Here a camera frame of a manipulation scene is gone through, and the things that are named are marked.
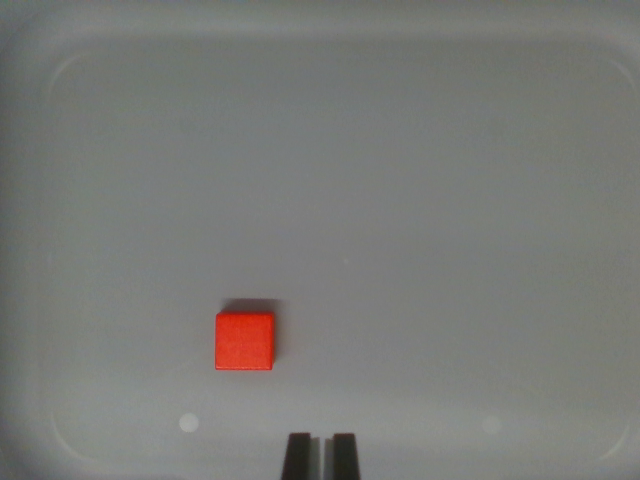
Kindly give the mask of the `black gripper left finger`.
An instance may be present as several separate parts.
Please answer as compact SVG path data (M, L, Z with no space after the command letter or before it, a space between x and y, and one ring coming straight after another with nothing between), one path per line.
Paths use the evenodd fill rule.
M281 470L282 480L318 480L321 475L319 439L308 432L288 437Z

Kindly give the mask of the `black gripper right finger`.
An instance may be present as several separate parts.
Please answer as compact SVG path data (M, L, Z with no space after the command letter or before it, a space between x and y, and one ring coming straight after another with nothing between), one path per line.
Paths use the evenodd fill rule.
M357 441L354 433L336 433L324 443L326 480L360 480Z

